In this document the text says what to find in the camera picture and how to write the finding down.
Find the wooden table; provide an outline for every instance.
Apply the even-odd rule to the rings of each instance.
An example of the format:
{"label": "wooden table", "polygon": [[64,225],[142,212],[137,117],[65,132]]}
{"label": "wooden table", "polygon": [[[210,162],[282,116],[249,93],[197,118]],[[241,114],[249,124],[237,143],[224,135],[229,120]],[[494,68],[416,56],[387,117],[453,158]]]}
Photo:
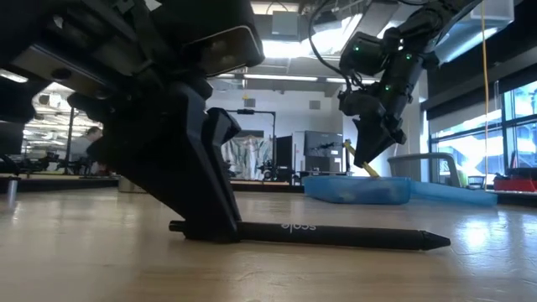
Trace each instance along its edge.
{"label": "wooden table", "polygon": [[517,207],[338,206],[236,193],[245,221],[419,228],[430,253],[185,241],[149,195],[20,194],[0,208],[2,301],[536,301],[537,212]]}
{"label": "wooden table", "polygon": [[[0,177],[9,177],[13,176],[12,174],[0,174]],[[28,175],[25,173],[22,173],[19,175],[23,180],[26,180],[28,178]],[[32,173],[30,175],[31,180],[79,180],[80,175],[64,175],[64,174],[52,174],[52,173]]]}
{"label": "wooden table", "polygon": [[262,181],[262,180],[230,180],[235,185],[289,185],[284,181]]}

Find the yellow rope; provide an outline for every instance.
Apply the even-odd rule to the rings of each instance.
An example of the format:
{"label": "yellow rope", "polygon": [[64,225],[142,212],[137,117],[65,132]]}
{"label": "yellow rope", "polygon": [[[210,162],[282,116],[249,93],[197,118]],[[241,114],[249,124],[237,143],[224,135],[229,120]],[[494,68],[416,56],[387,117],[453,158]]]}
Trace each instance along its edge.
{"label": "yellow rope", "polygon": [[485,180],[488,176],[488,69],[487,69],[487,41],[485,40],[485,3],[481,3],[481,32],[483,51],[483,75],[485,80]]}
{"label": "yellow rope", "polygon": [[[354,150],[354,148],[351,146],[351,144],[348,141],[343,143],[343,146],[345,146],[345,148],[349,151],[349,153],[352,154],[352,156],[354,156],[356,150]],[[368,172],[369,176],[371,176],[371,177],[380,177],[380,175],[377,173],[377,171],[375,171],[375,169],[371,168],[371,166],[368,163],[363,163],[363,169],[365,169],[366,172]]]}

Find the cable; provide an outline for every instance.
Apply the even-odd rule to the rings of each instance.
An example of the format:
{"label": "cable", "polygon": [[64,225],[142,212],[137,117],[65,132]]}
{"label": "cable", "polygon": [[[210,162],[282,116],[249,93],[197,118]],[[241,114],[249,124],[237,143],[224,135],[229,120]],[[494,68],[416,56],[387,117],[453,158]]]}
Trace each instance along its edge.
{"label": "cable", "polygon": [[481,34],[483,38],[483,75],[485,80],[485,190],[487,189],[488,176],[488,68],[487,68],[487,40],[485,37],[485,6],[481,5]]}
{"label": "cable", "polygon": [[270,8],[272,7],[272,5],[275,4],[275,3],[281,5],[282,8],[285,8],[285,11],[286,11],[286,12],[289,11],[289,10],[287,9],[287,7],[286,7],[283,3],[281,3],[280,1],[272,1],[272,2],[269,4],[269,6],[267,7],[267,11],[265,12],[265,14],[269,14],[269,9],[270,9]]}
{"label": "cable", "polygon": [[320,61],[321,64],[323,64],[324,66],[328,67],[330,70],[333,70],[335,71],[338,75],[342,76],[343,79],[345,79],[345,84],[347,85],[347,91],[351,91],[352,90],[352,86],[351,86],[351,82],[349,81],[349,78],[343,74],[343,72],[341,72],[341,70],[337,69],[336,67],[328,64],[321,56],[321,54],[319,54],[319,51],[317,51],[317,48],[315,47],[315,45],[313,44],[313,39],[311,38],[313,36],[313,21],[315,20],[315,17],[317,16],[317,14],[322,10],[323,7],[325,7],[325,5],[327,5],[328,3],[330,2],[330,0],[325,0],[312,14],[311,14],[311,18],[310,18],[310,26],[308,28],[308,39],[310,41],[310,46],[311,46],[311,50],[313,50],[313,53],[315,54],[315,56],[317,57],[317,59]]}
{"label": "cable", "polygon": [[399,2],[401,2],[402,4],[406,4],[406,5],[410,5],[410,6],[423,6],[423,5],[426,5],[429,1],[423,1],[421,3],[415,3],[415,2],[412,2],[410,0],[398,0]]}
{"label": "cable", "polygon": [[362,75],[360,75],[359,73],[357,72],[354,72],[352,75],[351,75],[351,83],[354,85],[354,86],[358,86],[360,88],[365,88],[364,84],[362,83]]}

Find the robotic arm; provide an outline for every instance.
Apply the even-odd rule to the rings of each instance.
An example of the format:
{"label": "robotic arm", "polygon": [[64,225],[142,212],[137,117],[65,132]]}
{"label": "robotic arm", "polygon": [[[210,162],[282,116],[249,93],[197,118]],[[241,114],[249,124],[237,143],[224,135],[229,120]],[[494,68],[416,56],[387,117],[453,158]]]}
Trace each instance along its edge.
{"label": "robotic arm", "polygon": [[344,76],[357,73],[374,76],[383,71],[380,82],[339,95],[340,110],[353,119],[357,129],[354,164],[362,167],[394,143],[405,143],[401,114],[412,100],[412,91],[423,69],[438,66],[434,50],[462,17],[482,0],[430,1],[409,19],[386,31],[382,39],[364,33],[351,37],[341,55]]}

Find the blue tray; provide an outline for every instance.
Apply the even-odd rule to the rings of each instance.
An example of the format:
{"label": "blue tray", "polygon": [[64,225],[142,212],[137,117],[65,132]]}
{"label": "blue tray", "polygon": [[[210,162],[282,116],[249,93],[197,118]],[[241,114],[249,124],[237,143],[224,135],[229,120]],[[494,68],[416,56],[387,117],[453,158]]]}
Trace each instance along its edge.
{"label": "blue tray", "polygon": [[410,180],[402,177],[311,176],[302,183],[306,195],[332,203],[403,205],[410,200]]}
{"label": "blue tray", "polygon": [[412,198],[475,206],[495,206],[498,203],[498,196],[494,193],[419,181],[412,181]]}

